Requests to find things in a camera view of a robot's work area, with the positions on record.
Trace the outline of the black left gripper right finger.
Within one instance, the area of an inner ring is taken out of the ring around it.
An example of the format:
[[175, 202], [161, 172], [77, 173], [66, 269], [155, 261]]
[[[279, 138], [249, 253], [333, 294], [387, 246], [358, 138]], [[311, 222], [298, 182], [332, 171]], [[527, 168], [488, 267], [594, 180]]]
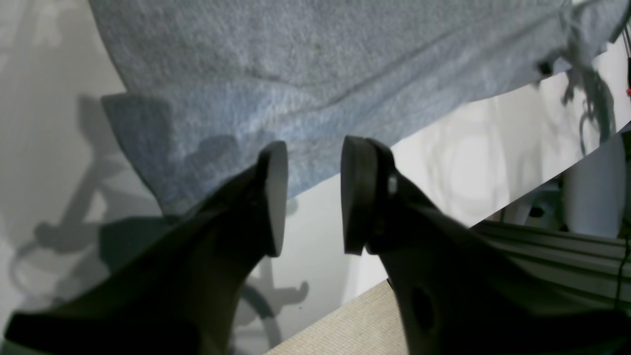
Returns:
[[411, 355], [628, 355], [630, 318], [561, 295], [443, 214], [392, 151], [347, 136], [347, 254], [380, 258]]

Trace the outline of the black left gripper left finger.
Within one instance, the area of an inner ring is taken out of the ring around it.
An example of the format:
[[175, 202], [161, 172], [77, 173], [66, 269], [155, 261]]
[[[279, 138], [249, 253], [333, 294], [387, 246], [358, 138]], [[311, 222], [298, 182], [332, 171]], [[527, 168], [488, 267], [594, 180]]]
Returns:
[[282, 250], [284, 142], [104, 283], [65, 305], [14, 313], [7, 341], [44, 355], [225, 355], [246, 279]]

